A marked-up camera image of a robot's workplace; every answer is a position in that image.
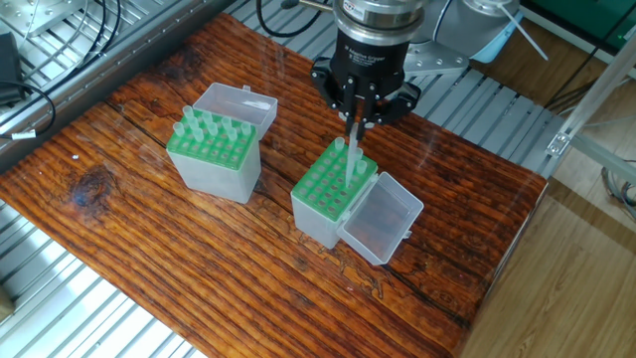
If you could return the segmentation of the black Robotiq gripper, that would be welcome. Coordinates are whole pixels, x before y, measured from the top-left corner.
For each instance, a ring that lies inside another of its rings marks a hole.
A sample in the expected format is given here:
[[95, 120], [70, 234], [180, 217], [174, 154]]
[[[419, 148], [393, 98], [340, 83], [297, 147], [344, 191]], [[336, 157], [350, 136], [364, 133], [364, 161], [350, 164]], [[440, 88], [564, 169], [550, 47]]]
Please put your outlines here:
[[[310, 77], [327, 105], [344, 115], [347, 128], [352, 128], [355, 122], [357, 86], [364, 89], [368, 84], [362, 127], [392, 124], [413, 111], [421, 96], [419, 87], [404, 83], [407, 49], [408, 42], [369, 45], [339, 30], [333, 58], [317, 58]], [[381, 99], [392, 92], [395, 95], [392, 99]]]

